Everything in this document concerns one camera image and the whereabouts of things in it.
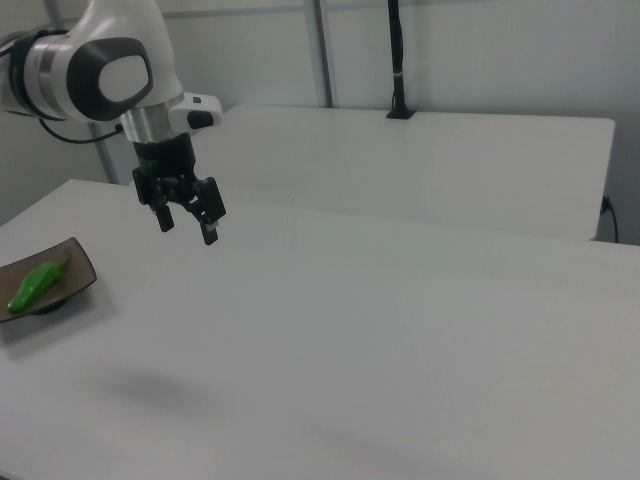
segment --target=white table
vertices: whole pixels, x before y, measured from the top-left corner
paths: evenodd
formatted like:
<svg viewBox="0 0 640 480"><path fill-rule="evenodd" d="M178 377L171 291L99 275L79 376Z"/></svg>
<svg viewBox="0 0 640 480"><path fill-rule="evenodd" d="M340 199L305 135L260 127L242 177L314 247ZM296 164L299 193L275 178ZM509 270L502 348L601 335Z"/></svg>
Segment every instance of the white table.
<svg viewBox="0 0 640 480"><path fill-rule="evenodd" d="M614 123L236 107L194 138L227 199L587 240Z"/></svg>
<svg viewBox="0 0 640 480"><path fill-rule="evenodd" d="M0 228L98 273L0 328L0 475L640 476L635 247L227 204L212 247L84 182Z"/></svg>

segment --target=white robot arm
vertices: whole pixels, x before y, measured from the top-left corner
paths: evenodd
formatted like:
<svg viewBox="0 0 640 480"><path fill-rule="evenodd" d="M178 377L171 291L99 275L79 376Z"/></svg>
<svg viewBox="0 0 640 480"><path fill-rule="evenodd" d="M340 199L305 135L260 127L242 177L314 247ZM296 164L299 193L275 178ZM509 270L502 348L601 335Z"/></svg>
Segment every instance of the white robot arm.
<svg viewBox="0 0 640 480"><path fill-rule="evenodd" d="M0 110L44 120L120 119L140 166L138 197L173 228L168 202L217 239L225 208L213 178L198 180L191 135L222 122L217 98L186 94L155 0L92 0L69 32L13 34L0 40Z"/></svg>

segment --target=green pepper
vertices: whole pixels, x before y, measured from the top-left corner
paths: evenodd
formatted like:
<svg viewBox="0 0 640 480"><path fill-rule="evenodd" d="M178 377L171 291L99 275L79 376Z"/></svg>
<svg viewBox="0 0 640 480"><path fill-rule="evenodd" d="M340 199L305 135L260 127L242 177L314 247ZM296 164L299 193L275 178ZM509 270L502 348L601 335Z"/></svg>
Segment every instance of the green pepper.
<svg viewBox="0 0 640 480"><path fill-rule="evenodd" d="M9 312L13 314L24 312L37 302L47 290L62 278L65 267L69 263L69 258L70 256L67 254L67 258L62 264L53 261L44 262L27 274L18 289L18 293L9 303Z"/></svg>

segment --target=wall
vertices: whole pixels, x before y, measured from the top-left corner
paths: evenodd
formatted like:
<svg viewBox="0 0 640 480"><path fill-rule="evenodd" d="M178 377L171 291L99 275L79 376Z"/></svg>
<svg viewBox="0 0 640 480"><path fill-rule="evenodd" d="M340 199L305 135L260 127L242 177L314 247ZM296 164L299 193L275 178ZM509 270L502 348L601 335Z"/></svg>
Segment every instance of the wall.
<svg viewBox="0 0 640 480"><path fill-rule="evenodd" d="M317 24L309 0L160 0L189 92L235 105L325 106ZM58 0L62 16L80 17L82 0ZM125 138L109 141L119 181L137 165Z"/></svg>
<svg viewBox="0 0 640 480"><path fill-rule="evenodd" d="M40 0L2 0L0 36L49 22ZM57 126L86 137L86 127ZM0 225L70 178L104 181L95 147L74 147L50 137L33 119L0 113Z"/></svg>
<svg viewBox="0 0 640 480"><path fill-rule="evenodd" d="M386 1L326 0L340 107L388 108ZM594 116L617 123L606 191L640 244L640 2L401 2L408 102L420 110ZM600 238L611 238L601 221Z"/></svg>

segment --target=cable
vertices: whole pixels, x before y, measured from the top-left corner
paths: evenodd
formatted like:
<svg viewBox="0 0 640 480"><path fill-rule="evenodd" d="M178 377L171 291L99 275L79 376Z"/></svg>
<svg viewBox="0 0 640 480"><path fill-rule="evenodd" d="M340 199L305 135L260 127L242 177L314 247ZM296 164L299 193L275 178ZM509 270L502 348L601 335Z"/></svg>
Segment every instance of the cable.
<svg viewBox="0 0 640 480"><path fill-rule="evenodd" d="M618 217L616 217L616 211L613 208L610 197L602 197L602 206L600 207L600 215L604 215L607 210L611 210L611 216L613 217L613 231L615 234L616 243L620 243L618 238Z"/></svg>
<svg viewBox="0 0 640 480"><path fill-rule="evenodd" d="M609 208L611 209L611 216L613 217L613 230L616 235L616 243L620 243L618 240L618 218L616 217L616 211L613 209L611 202L609 202Z"/></svg>
<svg viewBox="0 0 640 480"><path fill-rule="evenodd" d="M116 125L116 131L115 132L108 133L108 134L103 135L101 137L90 138L88 140L73 140L71 138L66 138L66 137L63 137L62 135L58 135L56 132L51 130L49 125L47 125L44 120L39 119L39 122L40 122L40 125L42 125L42 128L44 128L47 131L47 133L49 133L52 137L55 137L58 140L61 140L61 141L65 142L65 143L71 143L73 145L87 145L87 144L90 144L90 143L101 142L102 140L106 140L108 138L115 137L116 135L120 135L121 133L124 132L124 130L122 129L122 125L118 124L118 125Z"/></svg>

